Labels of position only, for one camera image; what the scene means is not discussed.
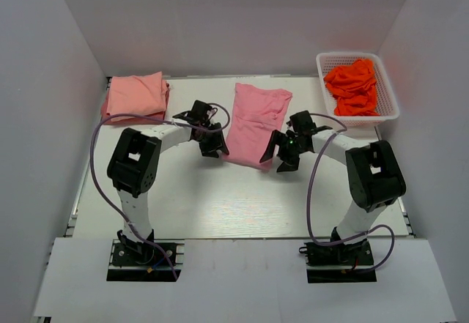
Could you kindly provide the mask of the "pink t shirt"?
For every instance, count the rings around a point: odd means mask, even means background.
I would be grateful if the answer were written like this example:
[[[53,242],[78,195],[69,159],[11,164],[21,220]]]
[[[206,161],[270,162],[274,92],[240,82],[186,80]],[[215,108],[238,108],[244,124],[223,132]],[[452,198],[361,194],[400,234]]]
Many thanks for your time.
[[[250,84],[236,83],[232,121],[226,137],[228,163],[261,171],[271,169],[273,162],[261,162],[271,133],[280,130],[292,93],[285,89],[259,89]]]

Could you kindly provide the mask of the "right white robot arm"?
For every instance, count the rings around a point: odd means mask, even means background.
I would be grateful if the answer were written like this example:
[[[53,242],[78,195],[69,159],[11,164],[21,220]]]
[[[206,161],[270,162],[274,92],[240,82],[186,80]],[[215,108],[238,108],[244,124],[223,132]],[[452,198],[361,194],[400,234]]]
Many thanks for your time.
[[[406,193],[407,187],[389,142],[379,140],[362,145],[344,134],[347,126],[343,122],[309,111],[291,115],[287,125],[288,131],[271,133],[259,162],[265,163],[277,156],[281,160],[277,172],[290,172],[298,170],[302,154],[317,155],[306,197],[306,223],[311,241],[320,247],[353,245],[378,229],[390,229],[387,225],[374,226],[373,223],[386,207]],[[346,167],[352,202],[334,229],[338,238],[321,242],[312,229],[311,197],[319,164],[325,155]]]

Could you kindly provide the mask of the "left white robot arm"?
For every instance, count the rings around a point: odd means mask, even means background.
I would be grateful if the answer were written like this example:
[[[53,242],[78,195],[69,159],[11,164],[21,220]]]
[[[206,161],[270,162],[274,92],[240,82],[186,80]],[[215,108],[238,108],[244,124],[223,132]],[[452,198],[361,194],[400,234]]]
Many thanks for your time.
[[[191,110],[174,115],[169,122],[142,131],[133,128],[122,131],[107,168],[125,215],[124,227],[117,233],[120,242],[140,245],[154,240],[148,192],[156,180],[163,152],[195,141],[204,157],[229,154],[223,134],[225,127],[213,122],[220,109],[218,104],[197,100]]]

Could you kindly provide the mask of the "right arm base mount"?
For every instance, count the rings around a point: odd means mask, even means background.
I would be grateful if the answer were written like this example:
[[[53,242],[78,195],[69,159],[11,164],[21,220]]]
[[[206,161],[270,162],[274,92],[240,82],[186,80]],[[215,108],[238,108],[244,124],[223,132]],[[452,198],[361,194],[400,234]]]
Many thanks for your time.
[[[305,242],[298,252],[306,258],[308,283],[374,283],[374,258],[368,239],[353,244],[319,246]]]

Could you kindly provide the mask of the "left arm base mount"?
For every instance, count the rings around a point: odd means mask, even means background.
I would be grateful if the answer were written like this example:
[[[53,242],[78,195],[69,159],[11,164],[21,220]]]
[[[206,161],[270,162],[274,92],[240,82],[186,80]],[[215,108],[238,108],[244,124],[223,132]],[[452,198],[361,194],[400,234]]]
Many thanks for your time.
[[[156,246],[129,240],[117,232],[108,262],[108,282],[174,283],[180,276],[184,243],[162,241]]]

